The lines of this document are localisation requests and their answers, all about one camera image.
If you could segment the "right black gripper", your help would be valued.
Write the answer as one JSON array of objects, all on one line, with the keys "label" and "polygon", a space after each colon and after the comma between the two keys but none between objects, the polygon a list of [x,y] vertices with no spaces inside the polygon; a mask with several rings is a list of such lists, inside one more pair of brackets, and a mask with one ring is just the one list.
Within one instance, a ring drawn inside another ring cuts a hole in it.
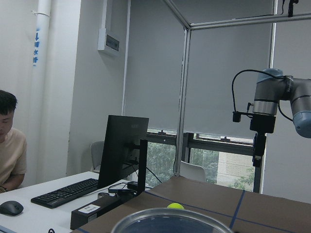
[{"label": "right black gripper", "polygon": [[260,167],[266,146],[265,133],[273,133],[276,117],[269,115],[253,114],[250,121],[250,130],[258,132],[254,137],[253,166]]}]

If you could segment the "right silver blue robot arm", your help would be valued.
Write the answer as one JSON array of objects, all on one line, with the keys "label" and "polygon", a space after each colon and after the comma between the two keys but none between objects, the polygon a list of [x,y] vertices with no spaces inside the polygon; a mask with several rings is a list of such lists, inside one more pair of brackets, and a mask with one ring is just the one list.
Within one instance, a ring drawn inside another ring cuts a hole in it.
[{"label": "right silver blue robot arm", "polygon": [[273,133],[281,100],[288,100],[296,132],[311,137],[311,81],[284,75],[279,69],[259,73],[254,97],[250,130],[256,131],[253,145],[253,166],[260,167],[265,151],[266,133]]}]

